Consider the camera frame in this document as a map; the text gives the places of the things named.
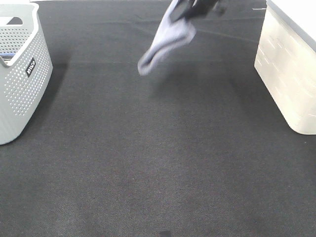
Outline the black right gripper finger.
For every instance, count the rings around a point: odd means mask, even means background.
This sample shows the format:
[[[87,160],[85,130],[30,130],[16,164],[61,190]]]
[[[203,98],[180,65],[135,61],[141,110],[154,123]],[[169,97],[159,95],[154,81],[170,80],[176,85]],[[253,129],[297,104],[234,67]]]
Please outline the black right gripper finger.
[[[187,11],[189,8],[189,1],[188,0],[179,0],[175,8],[172,10],[170,14],[170,21],[177,21],[181,19],[183,14]]]

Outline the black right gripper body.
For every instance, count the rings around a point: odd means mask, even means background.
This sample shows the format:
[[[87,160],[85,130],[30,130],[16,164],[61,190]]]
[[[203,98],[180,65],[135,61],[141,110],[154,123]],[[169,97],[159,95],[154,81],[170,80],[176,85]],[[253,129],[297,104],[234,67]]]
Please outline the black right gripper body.
[[[188,9],[184,11],[184,18],[204,17],[210,11],[221,16],[226,9],[224,0],[192,0]]]

